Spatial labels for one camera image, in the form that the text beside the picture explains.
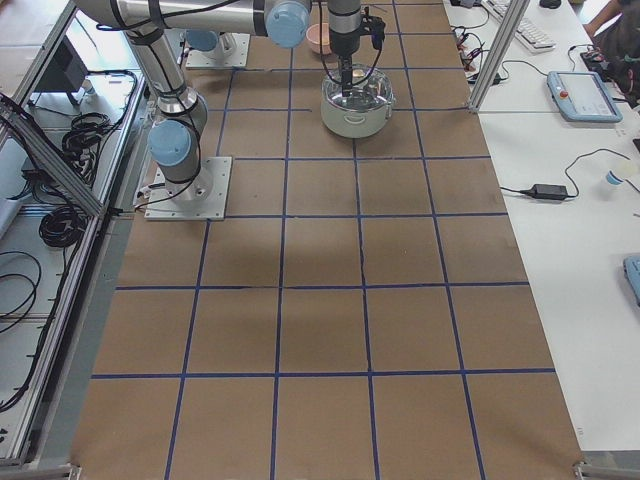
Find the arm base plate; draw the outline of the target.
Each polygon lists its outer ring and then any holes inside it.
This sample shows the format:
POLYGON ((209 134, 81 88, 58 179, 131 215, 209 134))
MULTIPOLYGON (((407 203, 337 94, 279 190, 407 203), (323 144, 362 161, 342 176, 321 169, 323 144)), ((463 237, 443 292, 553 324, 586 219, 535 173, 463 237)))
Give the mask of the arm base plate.
POLYGON ((187 69, 219 70, 246 67, 249 34, 187 30, 185 40, 189 48, 187 69))
POLYGON ((156 168, 155 183, 163 186, 150 192, 144 217, 150 221, 199 221, 225 219, 232 157, 206 157, 195 181, 180 195, 182 186, 167 183, 160 167, 156 168))

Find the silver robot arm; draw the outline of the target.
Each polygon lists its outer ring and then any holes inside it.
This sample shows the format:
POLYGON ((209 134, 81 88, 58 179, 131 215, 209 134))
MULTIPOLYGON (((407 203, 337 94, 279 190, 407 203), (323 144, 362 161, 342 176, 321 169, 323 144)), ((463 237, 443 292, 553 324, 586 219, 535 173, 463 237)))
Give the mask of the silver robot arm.
POLYGON ((214 179, 202 159, 208 121, 204 98, 187 84, 166 37, 170 29, 239 33, 269 38, 281 48, 304 39, 309 1, 78 1, 76 7, 99 29, 126 36, 151 91, 159 117, 148 148, 166 182, 167 201, 203 203, 214 179))
POLYGON ((237 43, 232 34, 216 31, 194 30, 185 32, 189 46, 210 58, 225 58, 235 52, 237 43))

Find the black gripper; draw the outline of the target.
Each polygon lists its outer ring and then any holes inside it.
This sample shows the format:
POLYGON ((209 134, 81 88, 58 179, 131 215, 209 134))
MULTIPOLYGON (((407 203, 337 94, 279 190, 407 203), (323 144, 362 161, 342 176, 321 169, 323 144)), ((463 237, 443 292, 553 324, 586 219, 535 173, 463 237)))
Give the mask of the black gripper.
POLYGON ((338 69, 341 72, 341 94, 343 97, 349 97, 351 95, 351 71, 352 66, 352 54, 338 54, 338 69))

